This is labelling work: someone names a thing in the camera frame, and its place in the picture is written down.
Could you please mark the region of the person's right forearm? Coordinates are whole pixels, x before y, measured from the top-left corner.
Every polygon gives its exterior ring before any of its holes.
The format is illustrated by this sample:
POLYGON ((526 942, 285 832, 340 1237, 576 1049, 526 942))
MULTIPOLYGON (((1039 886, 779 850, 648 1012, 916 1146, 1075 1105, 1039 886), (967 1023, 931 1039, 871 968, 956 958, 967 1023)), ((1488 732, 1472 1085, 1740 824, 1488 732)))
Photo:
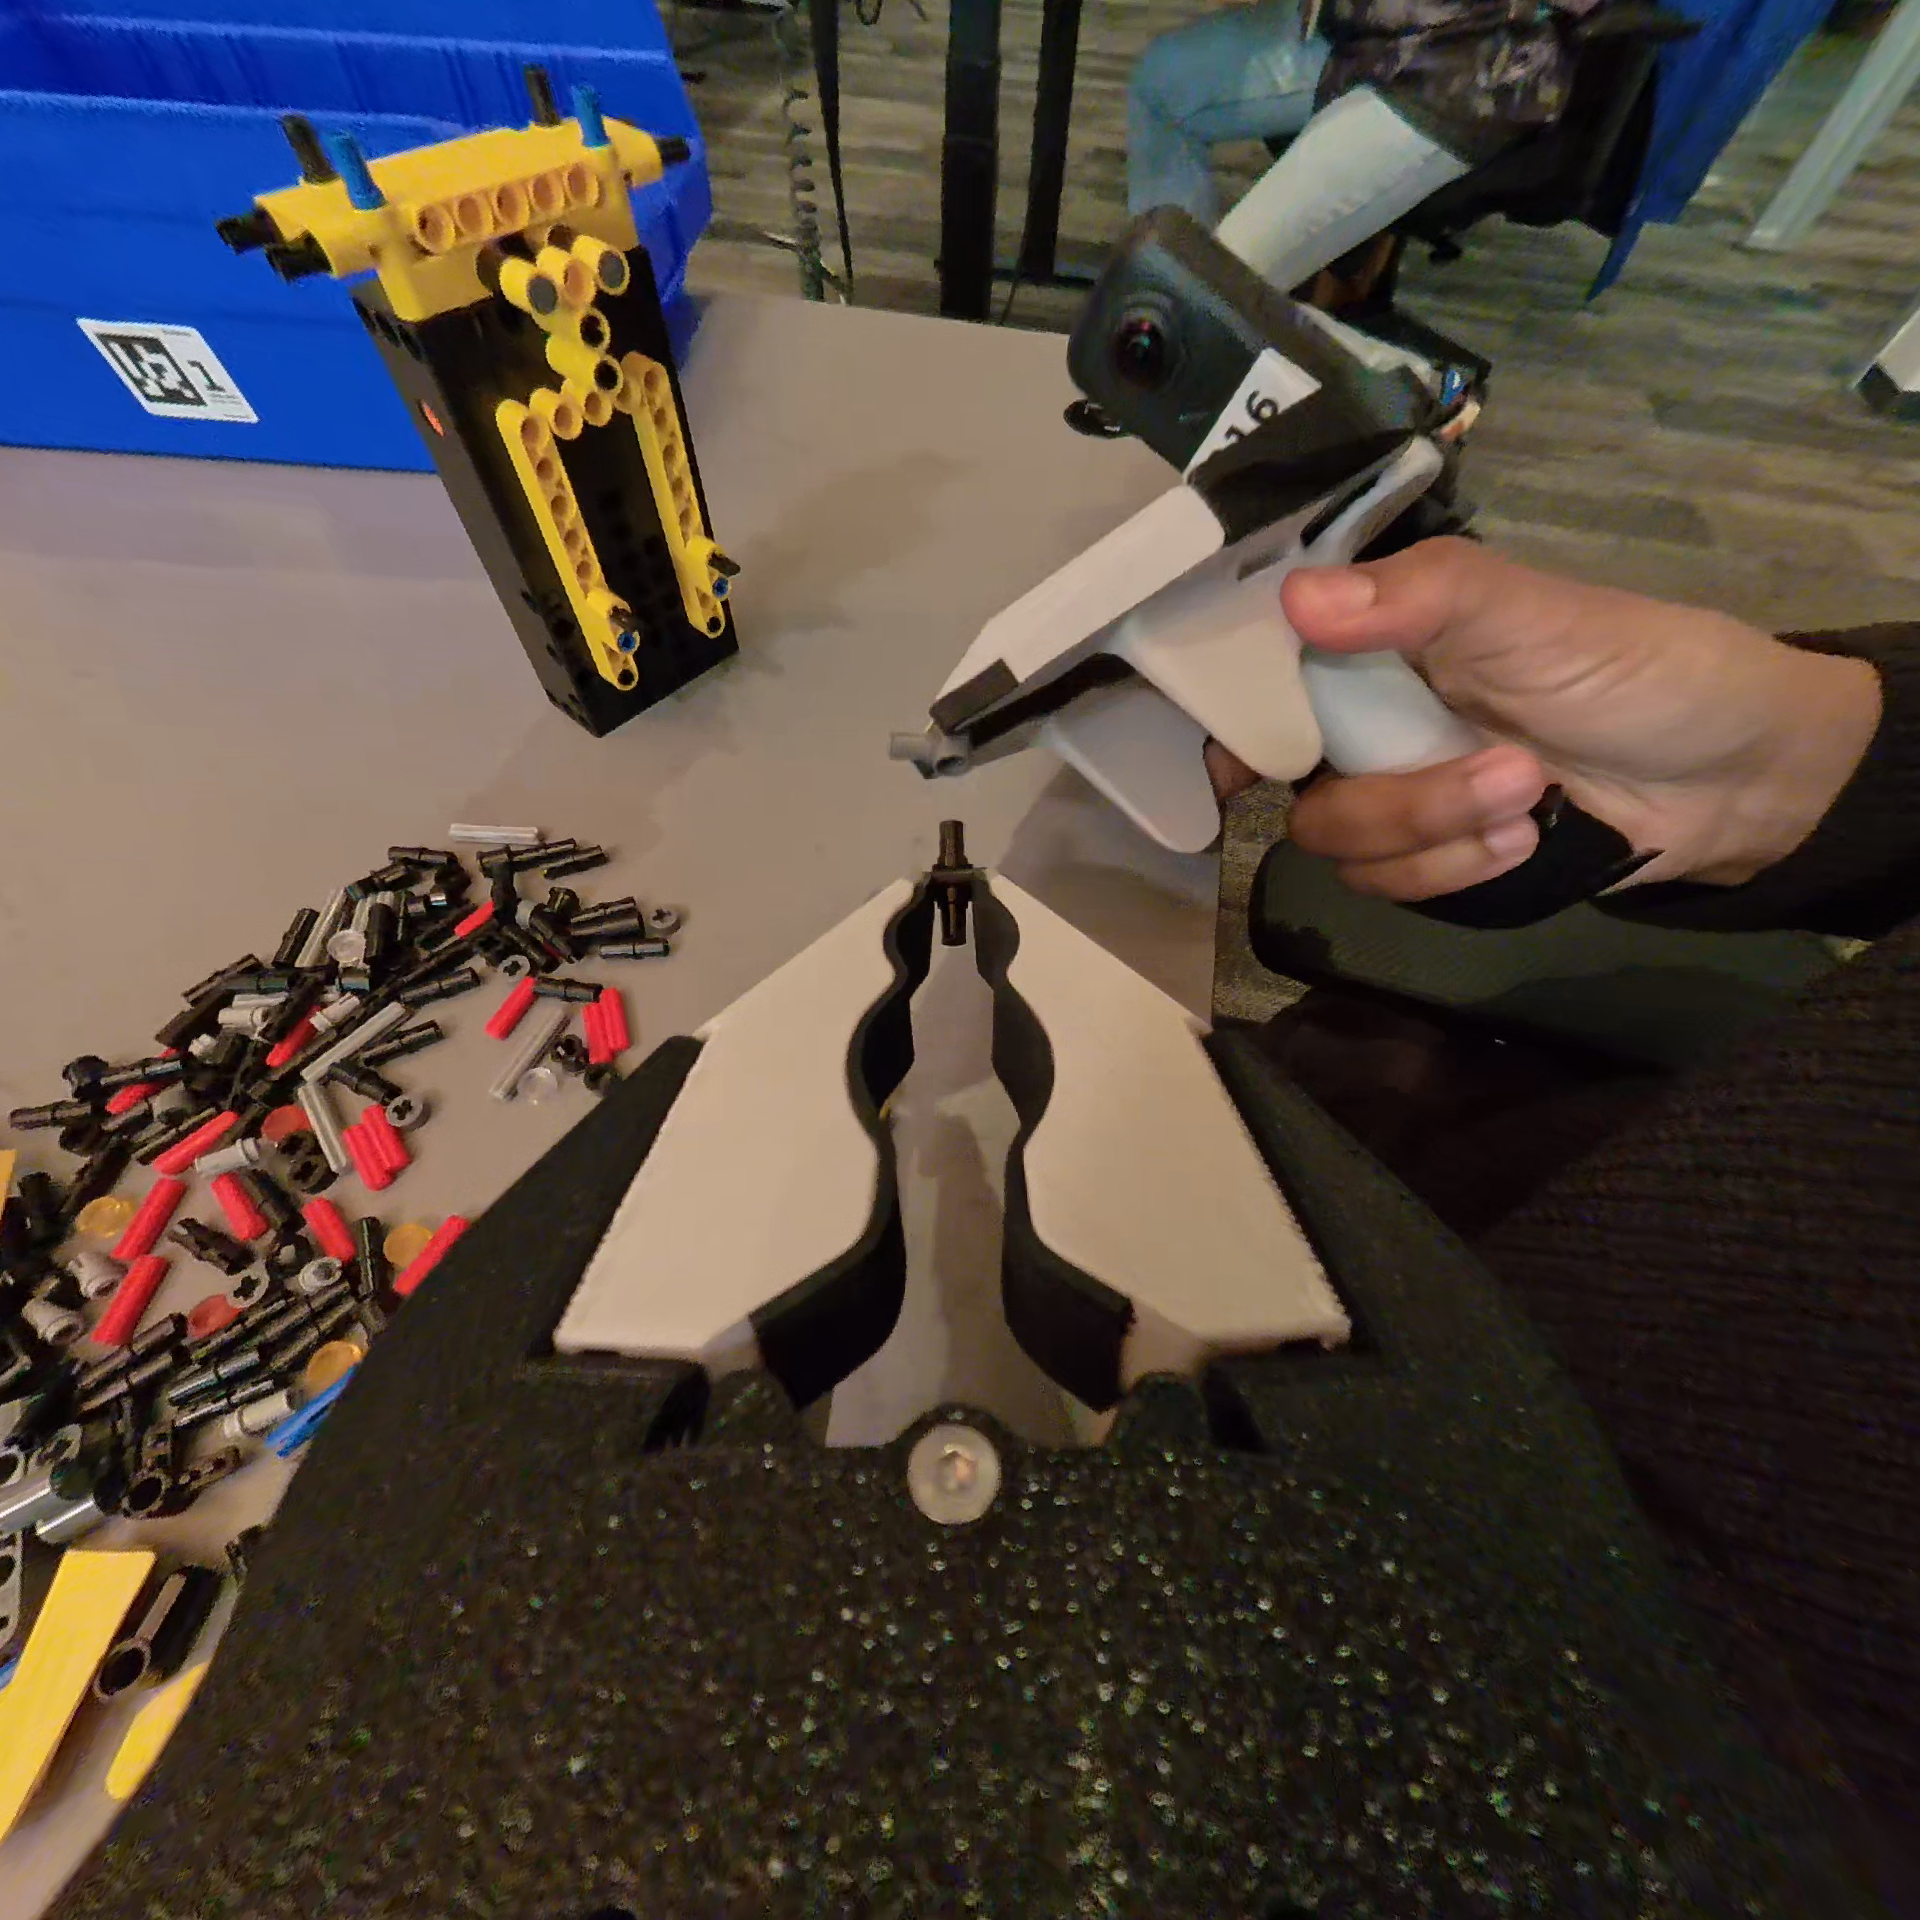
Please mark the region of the person's right forearm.
POLYGON ((1917 912, 1917 629, 1789 631, 1783 642, 1879 676, 1880 720, 1813 833, 1742 884, 1662 879, 1598 898, 1629 922, 1707 932, 1803 930, 1876 942, 1917 912))

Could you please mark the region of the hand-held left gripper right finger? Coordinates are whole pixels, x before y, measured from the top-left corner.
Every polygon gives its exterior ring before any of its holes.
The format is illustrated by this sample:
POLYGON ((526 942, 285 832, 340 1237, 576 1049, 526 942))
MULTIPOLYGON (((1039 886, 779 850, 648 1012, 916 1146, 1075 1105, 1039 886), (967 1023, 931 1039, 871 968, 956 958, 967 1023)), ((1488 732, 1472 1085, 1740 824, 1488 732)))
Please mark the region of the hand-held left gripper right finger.
POLYGON ((1334 1351, 1353 1321, 1190 1014, 1000 876, 973 884, 992 1066, 1017 1116, 1000 1304, 1065 1394, 1334 1351))

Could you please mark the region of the black office chair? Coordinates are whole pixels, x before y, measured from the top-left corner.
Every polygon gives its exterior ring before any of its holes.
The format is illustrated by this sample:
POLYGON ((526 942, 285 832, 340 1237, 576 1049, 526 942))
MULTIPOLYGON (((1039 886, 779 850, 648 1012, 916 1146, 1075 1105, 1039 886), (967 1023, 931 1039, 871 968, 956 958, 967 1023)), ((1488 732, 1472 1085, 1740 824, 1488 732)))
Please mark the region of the black office chair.
POLYGON ((1261 967, 1313 989, 1657 1066, 1728 1049, 1843 959, 1807 932, 1652 927, 1589 905, 1528 927, 1454 927, 1356 895, 1286 842, 1260 860, 1248 932, 1261 967))

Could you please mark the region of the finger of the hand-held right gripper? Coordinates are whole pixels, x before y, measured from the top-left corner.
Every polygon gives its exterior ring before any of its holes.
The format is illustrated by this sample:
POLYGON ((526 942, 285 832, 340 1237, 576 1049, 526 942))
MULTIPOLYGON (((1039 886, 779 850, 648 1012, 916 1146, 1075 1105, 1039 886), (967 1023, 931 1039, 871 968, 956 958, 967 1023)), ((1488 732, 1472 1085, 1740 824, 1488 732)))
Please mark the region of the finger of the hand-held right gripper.
POLYGON ((968 770, 1041 751, 1158 846, 1201 853, 1219 833, 1207 732, 1112 654, 1081 654, 1014 680, 993 662, 948 694, 948 761, 968 770))
POLYGON ((1180 485, 987 620, 927 709, 931 736, 1091 736, 1165 705, 1237 732, 1257 644, 1211 600, 1257 528, 1180 485))

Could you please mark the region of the white table leg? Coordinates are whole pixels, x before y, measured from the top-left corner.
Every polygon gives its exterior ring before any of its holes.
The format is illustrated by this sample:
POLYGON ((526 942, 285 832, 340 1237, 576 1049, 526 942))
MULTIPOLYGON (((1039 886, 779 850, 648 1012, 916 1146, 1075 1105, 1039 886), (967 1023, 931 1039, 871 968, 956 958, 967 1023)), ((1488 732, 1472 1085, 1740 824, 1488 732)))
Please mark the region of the white table leg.
POLYGON ((1917 2, 1901 2, 1860 60, 1836 108, 1798 153, 1742 246, 1793 252, 1846 184, 1917 85, 1917 2))

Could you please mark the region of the blue storage bin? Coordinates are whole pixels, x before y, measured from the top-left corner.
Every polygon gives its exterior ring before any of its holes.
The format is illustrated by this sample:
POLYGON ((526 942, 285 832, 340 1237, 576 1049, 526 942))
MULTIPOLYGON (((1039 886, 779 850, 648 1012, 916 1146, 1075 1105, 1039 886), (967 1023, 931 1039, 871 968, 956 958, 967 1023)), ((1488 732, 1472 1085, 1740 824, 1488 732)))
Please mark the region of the blue storage bin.
MULTIPOLYGON (((288 112, 4 90, 4 444, 429 469, 345 282, 281 281, 215 231, 296 181, 288 112)), ((485 130, 414 113, 302 116, 347 127, 369 157, 485 130)), ((655 130, 684 136, 689 160, 632 199, 676 358, 697 324, 688 262, 713 220, 694 109, 693 120, 655 130)))
POLYGON ((4 90, 518 124, 523 69, 648 130, 694 130, 648 2, 4 2, 4 90))

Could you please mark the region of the person's black knit sweater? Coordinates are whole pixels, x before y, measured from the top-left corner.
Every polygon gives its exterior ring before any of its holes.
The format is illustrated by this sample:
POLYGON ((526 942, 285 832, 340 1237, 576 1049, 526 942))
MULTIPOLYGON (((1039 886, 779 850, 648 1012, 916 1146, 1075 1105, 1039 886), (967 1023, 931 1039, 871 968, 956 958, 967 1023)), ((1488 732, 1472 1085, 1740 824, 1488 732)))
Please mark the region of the person's black knit sweater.
POLYGON ((1915 1916, 1915 925, 1789 993, 1316 968, 1260 1038, 1543 1333, 1759 1735, 1915 1916))

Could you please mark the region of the yellow tooth piece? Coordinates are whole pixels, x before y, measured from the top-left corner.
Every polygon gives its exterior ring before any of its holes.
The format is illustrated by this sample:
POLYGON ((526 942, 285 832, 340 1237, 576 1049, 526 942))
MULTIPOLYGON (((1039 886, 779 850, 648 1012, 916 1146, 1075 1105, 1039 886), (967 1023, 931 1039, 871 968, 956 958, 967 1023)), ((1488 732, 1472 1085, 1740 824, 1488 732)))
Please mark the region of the yellow tooth piece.
POLYGON ((169 1676, 129 1718, 102 1776, 102 1789, 116 1805, 124 1805, 152 1770, 201 1688, 208 1666, 211 1662, 197 1662, 169 1676))

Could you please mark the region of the large yellow curved panel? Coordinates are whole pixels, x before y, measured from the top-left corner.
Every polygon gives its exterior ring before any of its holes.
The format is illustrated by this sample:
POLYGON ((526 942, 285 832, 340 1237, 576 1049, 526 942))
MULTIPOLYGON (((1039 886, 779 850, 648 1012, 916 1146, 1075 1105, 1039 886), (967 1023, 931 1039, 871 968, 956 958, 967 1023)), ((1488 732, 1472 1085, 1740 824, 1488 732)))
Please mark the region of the large yellow curved panel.
POLYGON ((33 1797, 110 1644, 148 1585, 152 1549, 63 1551, 3 1688, 3 1834, 33 1797))

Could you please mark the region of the black tower with yellow beams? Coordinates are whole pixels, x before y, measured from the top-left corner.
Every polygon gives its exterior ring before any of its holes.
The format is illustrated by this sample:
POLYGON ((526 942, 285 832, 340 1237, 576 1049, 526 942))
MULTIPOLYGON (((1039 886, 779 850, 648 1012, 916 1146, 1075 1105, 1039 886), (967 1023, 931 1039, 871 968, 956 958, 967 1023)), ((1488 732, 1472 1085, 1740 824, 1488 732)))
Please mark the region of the black tower with yellow beams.
POLYGON ((299 113, 299 181, 217 222, 284 281, 345 281, 547 698, 608 736, 736 655, 716 538, 632 194, 679 135, 559 108, 369 160, 299 113))

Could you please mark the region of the black stand post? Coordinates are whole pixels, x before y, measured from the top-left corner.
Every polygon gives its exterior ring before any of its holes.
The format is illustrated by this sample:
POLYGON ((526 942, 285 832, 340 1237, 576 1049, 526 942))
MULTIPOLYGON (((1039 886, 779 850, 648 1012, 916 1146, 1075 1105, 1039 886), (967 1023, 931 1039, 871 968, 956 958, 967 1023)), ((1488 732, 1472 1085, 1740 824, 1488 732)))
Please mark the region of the black stand post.
POLYGON ((1059 266, 1065 168, 1071 130, 1071 90, 1083 2, 1039 5, 1036 104, 1025 164, 1024 216, 1014 281, 1067 285, 1059 266))
POLYGON ((989 314, 996 244, 1000 2, 948 2, 940 162, 940 310, 989 314))

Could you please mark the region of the pile of plastic building pieces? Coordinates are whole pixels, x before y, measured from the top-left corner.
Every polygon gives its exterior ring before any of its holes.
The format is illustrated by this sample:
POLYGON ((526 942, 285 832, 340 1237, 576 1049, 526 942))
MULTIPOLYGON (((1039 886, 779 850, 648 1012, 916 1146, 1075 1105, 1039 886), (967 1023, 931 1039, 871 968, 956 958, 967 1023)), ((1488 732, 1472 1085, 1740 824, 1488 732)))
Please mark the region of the pile of plastic building pieces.
POLYGON ((612 1090, 635 1039, 608 968, 668 958, 686 916, 584 898, 608 863, 576 836, 390 846, 191 982, 151 1052, 85 1052, 4 1117, 70 1160, 4 1153, 4 1678, 65 1548, 302 1453, 463 1233, 376 1212, 435 1117, 396 1069, 447 1042, 444 1005, 494 996, 494 1101, 612 1090))

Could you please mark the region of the person's right hand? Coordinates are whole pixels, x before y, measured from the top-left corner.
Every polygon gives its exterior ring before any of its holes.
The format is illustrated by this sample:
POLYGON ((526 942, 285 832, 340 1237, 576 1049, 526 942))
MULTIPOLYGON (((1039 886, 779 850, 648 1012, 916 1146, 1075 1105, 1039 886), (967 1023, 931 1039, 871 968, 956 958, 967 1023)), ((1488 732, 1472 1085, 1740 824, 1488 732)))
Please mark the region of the person's right hand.
POLYGON ((1279 606, 1312 649, 1403 655, 1493 738, 1415 773, 1321 775, 1295 798, 1288 836, 1392 902, 1512 872, 1552 786, 1649 855, 1641 884, 1753 879, 1811 839, 1884 717, 1868 660, 1468 538, 1300 566, 1279 606))

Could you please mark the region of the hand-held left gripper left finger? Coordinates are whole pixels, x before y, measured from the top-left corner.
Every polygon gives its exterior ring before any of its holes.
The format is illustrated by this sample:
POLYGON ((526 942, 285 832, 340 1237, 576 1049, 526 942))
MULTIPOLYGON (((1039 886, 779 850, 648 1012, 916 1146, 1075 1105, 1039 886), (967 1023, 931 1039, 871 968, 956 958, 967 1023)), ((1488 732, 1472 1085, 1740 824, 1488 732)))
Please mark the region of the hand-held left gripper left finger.
POLYGON ((764 1372, 797 1406, 877 1352, 904 1296, 880 1103, 915 1060, 931 921, 927 884, 894 879, 694 1031, 555 1352, 764 1372))

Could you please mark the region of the blue fabric cover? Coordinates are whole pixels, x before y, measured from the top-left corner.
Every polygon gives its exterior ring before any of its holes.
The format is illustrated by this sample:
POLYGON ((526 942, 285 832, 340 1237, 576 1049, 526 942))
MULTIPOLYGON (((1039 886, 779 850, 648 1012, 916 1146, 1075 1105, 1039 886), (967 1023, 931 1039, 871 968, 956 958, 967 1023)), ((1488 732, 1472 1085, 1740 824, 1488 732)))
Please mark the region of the blue fabric cover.
POLYGON ((1832 2, 1657 2, 1685 17, 1652 60, 1589 225, 1608 239, 1589 298, 1623 273, 1648 223, 1675 223, 1766 87, 1832 10, 1832 2))

